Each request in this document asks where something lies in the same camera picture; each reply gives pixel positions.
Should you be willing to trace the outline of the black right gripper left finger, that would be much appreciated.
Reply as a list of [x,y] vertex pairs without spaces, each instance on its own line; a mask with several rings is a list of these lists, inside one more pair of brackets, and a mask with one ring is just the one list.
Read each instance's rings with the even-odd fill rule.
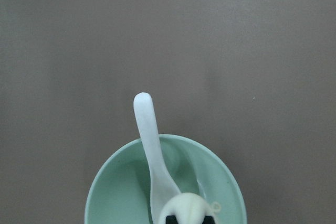
[[177,217],[175,215],[170,215],[165,218],[166,224],[179,224],[177,221]]

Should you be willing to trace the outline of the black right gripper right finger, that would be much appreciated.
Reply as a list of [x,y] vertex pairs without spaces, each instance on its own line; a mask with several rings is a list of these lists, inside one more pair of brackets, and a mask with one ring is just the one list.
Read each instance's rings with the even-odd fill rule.
[[215,224],[215,219],[213,216],[205,216],[202,224]]

